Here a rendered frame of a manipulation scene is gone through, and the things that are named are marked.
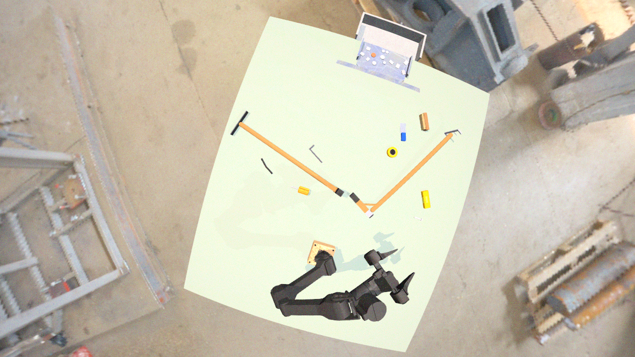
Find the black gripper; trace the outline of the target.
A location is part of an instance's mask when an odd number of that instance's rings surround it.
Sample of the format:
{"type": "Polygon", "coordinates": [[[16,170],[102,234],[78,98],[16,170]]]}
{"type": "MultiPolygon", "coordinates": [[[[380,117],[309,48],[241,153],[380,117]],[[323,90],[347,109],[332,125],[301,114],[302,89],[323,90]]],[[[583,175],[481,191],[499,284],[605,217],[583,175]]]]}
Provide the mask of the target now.
{"type": "MultiPolygon", "coordinates": [[[[379,253],[379,251],[375,251],[375,249],[372,249],[371,251],[368,251],[367,254],[364,255],[364,258],[370,266],[374,266],[374,268],[378,270],[379,268],[382,268],[379,261],[384,260],[384,258],[395,253],[397,250],[398,249],[393,249],[390,252],[379,253]]],[[[392,290],[392,292],[390,292],[390,296],[392,299],[394,299],[395,303],[404,304],[410,300],[407,297],[407,295],[409,294],[407,291],[408,291],[408,286],[414,274],[415,272],[411,273],[409,276],[407,276],[406,279],[403,280],[403,282],[399,283],[399,285],[395,287],[395,289],[392,290]]],[[[380,294],[379,287],[376,283],[373,284],[372,278],[374,278],[374,276],[369,277],[366,281],[363,282],[363,284],[367,286],[367,289],[370,290],[371,294],[373,294],[376,297],[380,294]]]]}

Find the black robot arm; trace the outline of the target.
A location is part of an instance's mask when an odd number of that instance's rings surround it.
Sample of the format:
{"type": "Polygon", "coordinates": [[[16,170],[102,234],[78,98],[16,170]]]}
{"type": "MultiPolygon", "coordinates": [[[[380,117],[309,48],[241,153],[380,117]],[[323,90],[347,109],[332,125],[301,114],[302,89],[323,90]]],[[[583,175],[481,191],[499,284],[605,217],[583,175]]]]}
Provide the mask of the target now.
{"type": "MultiPolygon", "coordinates": [[[[302,274],[294,282],[281,283],[270,290],[276,309],[280,309],[284,317],[321,315],[336,321],[362,318],[364,321],[369,319],[373,322],[384,318],[387,306],[371,294],[363,283],[350,292],[348,290],[345,290],[345,293],[335,292],[320,299],[295,299],[297,294],[320,277],[336,273],[335,261],[331,254],[325,250],[319,250],[314,261],[316,262],[315,268],[302,274]]],[[[372,282],[378,285],[380,294],[392,292],[399,284],[394,274],[391,271],[384,271],[383,268],[379,268],[372,275],[374,276],[372,282]]]]}

